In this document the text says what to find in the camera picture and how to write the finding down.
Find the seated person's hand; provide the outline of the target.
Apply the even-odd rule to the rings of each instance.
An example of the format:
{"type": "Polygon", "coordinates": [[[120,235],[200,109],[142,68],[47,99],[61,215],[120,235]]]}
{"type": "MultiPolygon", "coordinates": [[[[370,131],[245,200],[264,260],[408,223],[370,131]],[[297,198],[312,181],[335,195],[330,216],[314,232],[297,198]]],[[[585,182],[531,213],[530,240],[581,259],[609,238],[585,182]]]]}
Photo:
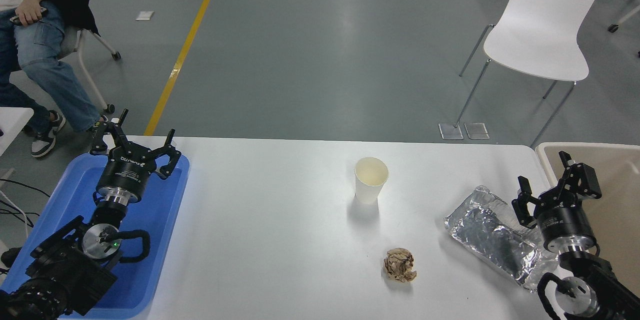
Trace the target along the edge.
{"type": "Polygon", "coordinates": [[[26,11],[17,8],[14,16],[10,19],[16,26],[30,25],[42,20],[48,12],[46,7],[39,6],[39,10],[27,9],[26,11]]]}

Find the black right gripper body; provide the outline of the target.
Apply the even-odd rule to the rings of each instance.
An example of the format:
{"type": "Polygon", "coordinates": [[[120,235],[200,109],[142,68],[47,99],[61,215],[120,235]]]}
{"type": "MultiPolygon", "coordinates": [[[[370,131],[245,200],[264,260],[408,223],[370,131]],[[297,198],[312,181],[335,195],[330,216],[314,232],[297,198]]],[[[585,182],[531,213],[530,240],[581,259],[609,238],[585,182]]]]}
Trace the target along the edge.
{"type": "Polygon", "coordinates": [[[587,251],[597,239],[582,206],[541,208],[536,222],[542,235],[542,246],[549,252],[587,251]]]}

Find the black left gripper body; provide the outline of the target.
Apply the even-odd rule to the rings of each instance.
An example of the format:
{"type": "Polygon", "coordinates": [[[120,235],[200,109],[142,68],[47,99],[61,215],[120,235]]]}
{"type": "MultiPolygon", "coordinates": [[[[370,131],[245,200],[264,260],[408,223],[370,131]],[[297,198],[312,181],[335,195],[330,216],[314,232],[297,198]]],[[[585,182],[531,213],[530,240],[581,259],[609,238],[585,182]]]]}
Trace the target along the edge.
{"type": "Polygon", "coordinates": [[[142,199],[151,172],[157,167],[149,152],[151,150],[143,146],[131,150],[123,146],[112,148],[96,191],[105,196],[108,190],[119,188],[130,193],[132,199],[142,199]]]}

